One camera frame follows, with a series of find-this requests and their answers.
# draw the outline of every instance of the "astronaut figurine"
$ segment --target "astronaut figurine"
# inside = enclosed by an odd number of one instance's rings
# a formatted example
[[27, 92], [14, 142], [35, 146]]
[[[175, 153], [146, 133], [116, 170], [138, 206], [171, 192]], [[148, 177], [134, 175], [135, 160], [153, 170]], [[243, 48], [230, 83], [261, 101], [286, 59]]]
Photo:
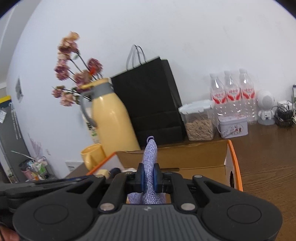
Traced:
[[272, 107], [274, 105], [274, 97], [269, 91], [261, 90], [257, 95], [257, 104], [260, 108], [258, 112], [258, 123], [262, 125], [273, 125], [274, 111]]

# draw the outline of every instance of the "human hand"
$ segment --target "human hand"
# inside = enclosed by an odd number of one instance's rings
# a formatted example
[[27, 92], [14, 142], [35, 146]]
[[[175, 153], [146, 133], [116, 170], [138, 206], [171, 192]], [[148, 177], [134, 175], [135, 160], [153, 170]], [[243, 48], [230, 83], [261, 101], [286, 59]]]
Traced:
[[1, 239], [0, 241], [20, 241], [20, 237], [18, 236], [18, 234], [5, 227], [5, 226], [1, 226], [0, 227], [0, 236], [1, 236]]

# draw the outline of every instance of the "red label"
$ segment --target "red label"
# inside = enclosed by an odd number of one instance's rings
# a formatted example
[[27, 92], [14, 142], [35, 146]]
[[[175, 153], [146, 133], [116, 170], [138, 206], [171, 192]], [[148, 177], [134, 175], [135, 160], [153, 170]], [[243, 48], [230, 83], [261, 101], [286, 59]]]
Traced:
[[253, 99], [255, 96], [254, 88], [242, 89], [242, 96], [244, 99]]
[[212, 95], [213, 100], [216, 104], [224, 104], [227, 102], [225, 92], [219, 92]]
[[237, 101], [241, 99], [239, 89], [229, 89], [227, 91], [227, 101]]

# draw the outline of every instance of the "wall outlet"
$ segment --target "wall outlet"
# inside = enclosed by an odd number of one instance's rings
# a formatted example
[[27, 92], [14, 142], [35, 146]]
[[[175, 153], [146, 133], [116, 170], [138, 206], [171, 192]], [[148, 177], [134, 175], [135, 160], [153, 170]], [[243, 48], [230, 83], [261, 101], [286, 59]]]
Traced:
[[66, 165], [70, 172], [74, 171], [77, 167], [79, 167], [83, 162], [78, 161], [66, 161]]

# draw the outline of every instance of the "small bottle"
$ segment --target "small bottle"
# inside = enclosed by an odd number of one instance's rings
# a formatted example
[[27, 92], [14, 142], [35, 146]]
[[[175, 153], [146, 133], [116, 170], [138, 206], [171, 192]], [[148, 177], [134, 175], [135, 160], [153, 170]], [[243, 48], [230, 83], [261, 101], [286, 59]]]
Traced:
[[239, 69], [239, 72], [239, 80], [241, 83], [241, 92], [243, 99], [242, 103], [244, 105], [244, 109], [246, 110], [248, 123], [254, 124], [257, 122], [254, 85], [245, 69]]
[[225, 94], [225, 88], [217, 75], [210, 74], [211, 76], [211, 96], [215, 102], [215, 116], [226, 115], [227, 97]]
[[230, 71], [224, 71], [225, 74], [225, 91], [227, 96], [227, 113], [242, 114], [241, 92], [240, 87], [236, 81], [233, 80]]

